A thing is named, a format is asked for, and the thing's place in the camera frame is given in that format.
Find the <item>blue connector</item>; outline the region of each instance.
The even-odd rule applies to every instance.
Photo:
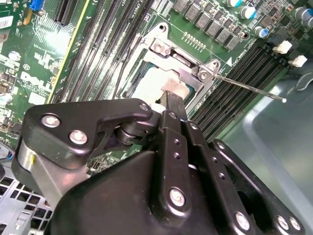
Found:
[[[45,0],[33,0],[29,8],[32,9],[33,11],[41,10],[44,5],[44,1]]]

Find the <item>green circuit board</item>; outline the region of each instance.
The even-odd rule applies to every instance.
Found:
[[[255,28],[258,26],[267,29],[269,35],[283,30],[290,40],[300,45],[298,50],[303,54],[312,47],[312,31],[294,18],[296,8],[309,7],[305,0],[244,0],[240,7],[233,8],[227,6],[225,0],[186,0],[183,8],[180,7],[180,1],[182,0],[154,0],[140,22],[137,37],[143,37],[158,23],[165,22],[169,25],[170,41],[203,64],[212,59],[220,60],[221,75],[227,75],[236,67],[256,42],[258,37]],[[33,105],[58,101],[58,97],[66,92],[65,85],[69,76],[76,72],[73,68],[84,65],[81,62],[83,60],[79,59],[79,53],[90,37],[92,20],[101,1],[73,1],[76,4],[66,23],[56,21],[60,2],[68,1],[46,0],[40,10],[30,10],[31,0],[0,0],[0,21],[3,21],[2,24],[0,22],[0,140],[10,146],[17,143],[26,110]],[[97,51],[99,56],[104,56],[105,48],[114,41],[110,37],[125,23],[123,15],[126,8],[136,4],[133,15],[139,15],[144,3],[144,0],[105,1],[102,19],[111,9],[116,14],[111,21],[108,31],[110,34],[101,41],[103,48],[100,45]],[[256,8],[254,19],[242,19],[240,11],[245,6]],[[200,24],[202,15],[207,16],[210,24],[218,25],[217,35],[210,35],[212,32],[208,26]],[[224,41],[225,37],[232,38],[234,44],[229,39]],[[113,55],[126,43],[126,37],[121,38],[119,43],[115,43]],[[97,62],[95,60],[86,72],[83,84],[88,83],[94,71],[99,69]],[[114,61],[107,62],[106,68],[113,64]],[[101,70],[89,100],[94,99],[103,78],[109,72],[110,70]],[[67,86],[69,90],[78,83],[73,77]],[[110,97],[116,79],[110,78],[107,83],[100,98]],[[76,100],[80,100],[83,91],[81,89]],[[134,152],[136,150],[130,150],[126,155],[110,153],[106,166]]]

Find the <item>barcode label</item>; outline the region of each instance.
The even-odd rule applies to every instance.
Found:
[[[13,23],[13,16],[6,16],[0,18],[0,29],[10,27]]]

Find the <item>white connector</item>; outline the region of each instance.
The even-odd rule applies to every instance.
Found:
[[[294,60],[290,60],[288,61],[289,64],[291,64],[292,66],[295,66],[297,68],[300,68],[302,67],[305,62],[307,61],[308,59],[304,56],[304,55],[299,55],[297,58],[295,58]]]
[[[281,44],[279,44],[277,47],[273,48],[273,51],[279,54],[287,54],[287,52],[292,47],[292,44],[288,41],[283,41]]]

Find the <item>blue capacitor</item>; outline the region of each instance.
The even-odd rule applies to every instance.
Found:
[[[229,7],[238,7],[243,2],[243,0],[227,0],[226,4]]]
[[[266,28],[262,28],[260,26],[254,29],[254,33],[259,38],[266,38],[268,36],[268,30]]]

